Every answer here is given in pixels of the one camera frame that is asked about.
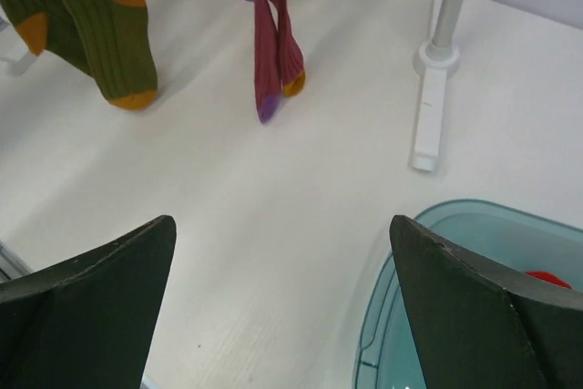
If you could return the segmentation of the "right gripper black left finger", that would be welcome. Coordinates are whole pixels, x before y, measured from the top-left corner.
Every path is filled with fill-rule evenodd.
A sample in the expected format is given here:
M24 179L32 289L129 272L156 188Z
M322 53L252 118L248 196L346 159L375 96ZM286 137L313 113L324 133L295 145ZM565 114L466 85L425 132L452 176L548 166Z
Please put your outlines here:
M138 388L176 240L162 215L2 283L2 387Z

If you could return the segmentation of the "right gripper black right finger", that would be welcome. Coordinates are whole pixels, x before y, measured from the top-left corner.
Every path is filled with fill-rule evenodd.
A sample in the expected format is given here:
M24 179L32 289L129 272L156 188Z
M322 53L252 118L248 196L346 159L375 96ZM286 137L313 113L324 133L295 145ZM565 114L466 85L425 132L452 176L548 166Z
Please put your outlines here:
M404 215L389 236L429 388L579 388L582 294L467 250Z

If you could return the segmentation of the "olive orange striped sock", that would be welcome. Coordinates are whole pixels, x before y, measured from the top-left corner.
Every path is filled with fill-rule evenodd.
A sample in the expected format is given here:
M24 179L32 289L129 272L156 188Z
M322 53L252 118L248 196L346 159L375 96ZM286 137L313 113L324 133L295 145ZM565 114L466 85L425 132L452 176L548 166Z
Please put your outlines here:
M33 55L47 50L92 75L75 22L62 0L1 0L1 7Z

